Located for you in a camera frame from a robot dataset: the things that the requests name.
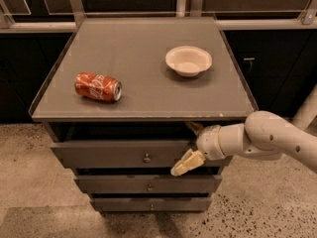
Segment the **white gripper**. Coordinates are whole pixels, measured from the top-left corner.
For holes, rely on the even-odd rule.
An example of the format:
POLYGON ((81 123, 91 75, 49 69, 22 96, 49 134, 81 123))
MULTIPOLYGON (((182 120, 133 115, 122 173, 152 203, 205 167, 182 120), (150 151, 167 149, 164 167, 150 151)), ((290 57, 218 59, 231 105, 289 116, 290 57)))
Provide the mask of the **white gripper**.
POLYGON ((170 173, 174 177, 179 177, 185 173, 192 171, 204 164, 207 160, 216 161, 224 160, 226 155, 222 152, 219 136, 219 125, 203 127, 202 124, 186 121, 185 125, 197 137, 196 146, 199 151, 189 149, 182 158, 173 166, 170 173))

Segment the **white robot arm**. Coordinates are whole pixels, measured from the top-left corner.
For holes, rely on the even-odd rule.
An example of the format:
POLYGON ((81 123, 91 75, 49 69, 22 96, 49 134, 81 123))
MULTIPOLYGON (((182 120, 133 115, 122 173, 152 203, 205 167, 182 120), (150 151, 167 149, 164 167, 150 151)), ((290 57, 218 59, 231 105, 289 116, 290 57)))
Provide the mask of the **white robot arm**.
POLYGON ((276 160, 281 155, 303 164, 317 173, 317 137, 305 132, 317 115, 317 86, 313 88, 291 121, 268 111, 250 114, 246 121, 229 126, 204 127, 188 122, 197 136, 196 150, 188 150, 170 173, 181 176, 206 161, 239 155, 258 160, 276 160))

